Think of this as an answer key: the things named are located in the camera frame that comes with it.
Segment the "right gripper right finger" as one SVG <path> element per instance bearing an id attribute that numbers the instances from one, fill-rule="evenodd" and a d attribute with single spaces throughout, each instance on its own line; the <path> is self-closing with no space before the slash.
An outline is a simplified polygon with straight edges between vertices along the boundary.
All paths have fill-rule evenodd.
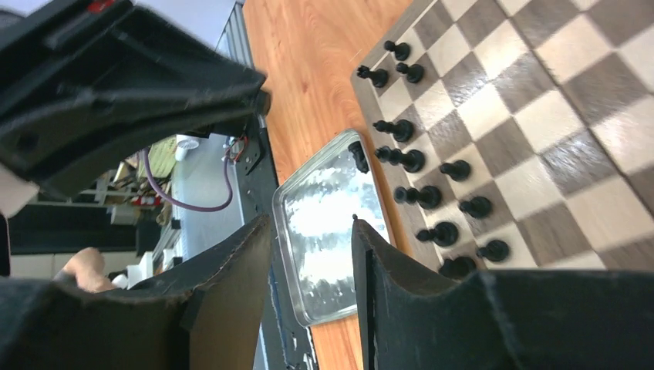
<path id="1" fill-rule="evenodd" d="M 486 270 L 454 281 L 366 221 L 352 264 L 367 369 L 651 369 L 653 276 Z"/>

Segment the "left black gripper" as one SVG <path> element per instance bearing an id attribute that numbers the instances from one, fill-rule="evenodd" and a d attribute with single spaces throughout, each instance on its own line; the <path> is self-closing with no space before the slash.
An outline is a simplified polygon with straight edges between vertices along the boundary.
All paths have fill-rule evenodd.
<path id="1" fill-rule="evenodd" d="M 53 1 L 2 20 L 1 163 L 69 197 L 178 133 L 243 133 L 270 110 L 265 80 L 130 1 Z"/>

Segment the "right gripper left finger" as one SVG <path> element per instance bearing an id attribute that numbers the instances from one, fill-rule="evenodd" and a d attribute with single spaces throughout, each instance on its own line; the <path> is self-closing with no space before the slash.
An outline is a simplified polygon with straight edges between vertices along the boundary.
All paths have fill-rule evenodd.
<path id="1" fill-rule="evenodd" d="M 3 369 L 250 369 L 268 296 L 261 214 L 129 290 L 1 280 Z"/>

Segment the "black chess piece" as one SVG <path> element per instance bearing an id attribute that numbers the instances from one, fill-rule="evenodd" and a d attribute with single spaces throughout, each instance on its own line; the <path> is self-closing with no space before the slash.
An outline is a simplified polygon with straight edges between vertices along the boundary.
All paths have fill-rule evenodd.
<path id="1" fill-rule="evenodd" d="M 455 182 L 465 181 L 471 174 L 470 164 L 465 160 L 442 163 L 439 170 Z"/>
<path id="2" fill-rule="evenodd" d="M 440 247 L 453 246 L 459 237 L 457 225 L 443 221 L 438 223 L 434 228 L 419 230 L 416 234 L 416 239 L 420 242 L 433 242 Z"/>
<path id="3" fill-rule="evenodd" d="M 494 239 L 488 241 L 485 246 L 479 247 L 476 255 L 493 263 L 500 263 L 510 257 L 511 249 L 505 241 Z"/>
<path id="4" fill-rule="evenodd" d="M 400 119 L 396 123 L 379 120 L 373 123 L 373 128 L 378 132 L 392 135 L 398 143 L 408 142 L 414 133 L 413 123 L 407 119 Z"/>
<path id="5" fill-rule="evenodd" d="M 459 204 L 459 210 L 472 218 L 483 219 L 492 213 L 493 205 L 488 198 L 476 196 L 469 200 L 462 200 Z"/>
<path id="6" fill-rule="evenodd" d="M 438 273 L 449 279 L 462 280 L 476 270 L 476 261 L 472 257 L 461 255 L 455 258 L 445 258 Z"/>
<path id="7" fill-rule="evenodd" d="M 423 209 L 435 209 L 442 201 L 442 193 L 435 186 L 425 186 L 420 189 L 415 187 L 397 187 L 393 191 L 393 199 L 398 204 L 417 204 Z"/>

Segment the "silver tray black pieces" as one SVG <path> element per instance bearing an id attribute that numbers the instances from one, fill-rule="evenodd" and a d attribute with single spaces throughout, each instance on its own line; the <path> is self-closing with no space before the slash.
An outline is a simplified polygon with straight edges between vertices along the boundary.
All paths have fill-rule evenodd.
<path id="1" fill-rule="evenodd" d="M 286 281 L 303 327 L 356 313 L 352 224 L 362 218 L 389 237 L 373 172 L 357 170 L 347 129 L 301 165 L 272 197 Z"/>

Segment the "wooden chessboard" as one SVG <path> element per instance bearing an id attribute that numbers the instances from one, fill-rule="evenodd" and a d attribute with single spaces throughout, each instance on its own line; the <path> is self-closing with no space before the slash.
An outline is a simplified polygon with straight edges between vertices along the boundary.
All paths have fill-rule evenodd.
<path id="1" fill-rule="evenodd" d="M 386 40 L 406 42 L 412 84 Z M 653 3 L 651 1 L 415 1 L 363 65 L 383 88 L 351 78 L 375 147 L 421 151 L 418 173 L 384 164 L 391 188 L 435 186 L 435 209 L 399 203 L 415 259 L 437 269 L 472 257 L 478 268 L 653 269 Z M 373 128 L 407 119 L 406 143 Z M 455 182 L 442 163 L 465 160 Z M 462 200 L 488 198 L 475 219 Z M 451 247 L 416 234 L 449 221 Z M 493 263 L 476 251 L 505 241 Z"/>

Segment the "black piece board corner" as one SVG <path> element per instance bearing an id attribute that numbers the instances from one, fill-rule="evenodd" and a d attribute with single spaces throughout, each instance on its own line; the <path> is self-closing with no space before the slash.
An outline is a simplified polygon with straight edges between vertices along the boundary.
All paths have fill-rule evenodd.
<path id="1" fill-rule="evenodd" d="M 356 75 L 360 79 L 369 79 L 375 88 L 383 88 L 389 79 L 389 74 L 385 69 L 372 70 L 368 66 L 360 65 L 356 70 Z"/>

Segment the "black pawn column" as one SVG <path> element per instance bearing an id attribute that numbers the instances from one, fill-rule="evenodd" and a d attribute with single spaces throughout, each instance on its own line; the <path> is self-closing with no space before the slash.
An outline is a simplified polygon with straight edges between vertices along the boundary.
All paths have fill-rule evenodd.
<path id="1" fill-rule="evenodd" d="M 411 54 L 411 47 L 406 42 L 395 43 L 392 40 L 386 40 L 383 43 L 383 48 L 393 54 L 395 60 L 406 61 Z"/>

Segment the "black pawn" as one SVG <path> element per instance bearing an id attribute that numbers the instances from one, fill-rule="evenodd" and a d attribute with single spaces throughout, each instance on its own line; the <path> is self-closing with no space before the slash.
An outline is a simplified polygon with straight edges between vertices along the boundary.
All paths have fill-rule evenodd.
<path id="1" fill-rule="evenodd" d="M 424 154 L 419 150 L 409 150 L 404 153 L 400 149 L 382 146 L 375 149 L 374 155 L 380 162 L 389 163 L 392 166 L 402 166 L 408 173 L 420 172 L 426 162 Z"/>

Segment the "black pawn second row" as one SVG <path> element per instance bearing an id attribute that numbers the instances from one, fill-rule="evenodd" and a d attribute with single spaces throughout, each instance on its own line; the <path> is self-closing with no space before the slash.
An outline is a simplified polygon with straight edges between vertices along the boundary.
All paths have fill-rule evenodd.
<path id="1" fill-rule="evenodd" d="M 406 81 L 412 84 L 420 82 L 424 75 L 424 68 L 419 64 L 408 66 L 404 62 L 396 64 L 396 71 L 406 77 Z"/>

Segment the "bystander hand in background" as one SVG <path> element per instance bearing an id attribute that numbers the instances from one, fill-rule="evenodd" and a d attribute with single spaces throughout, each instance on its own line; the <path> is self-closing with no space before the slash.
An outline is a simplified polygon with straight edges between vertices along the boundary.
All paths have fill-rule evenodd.
<path id="1" fill-rule="evenodd" d="M 118 287 L 103 273 L 105 260 L 94 247 L 87 247 L 74 254 L 53 277 L 54 281 L 75 285 L 90 292 L 100 293 Z"/>

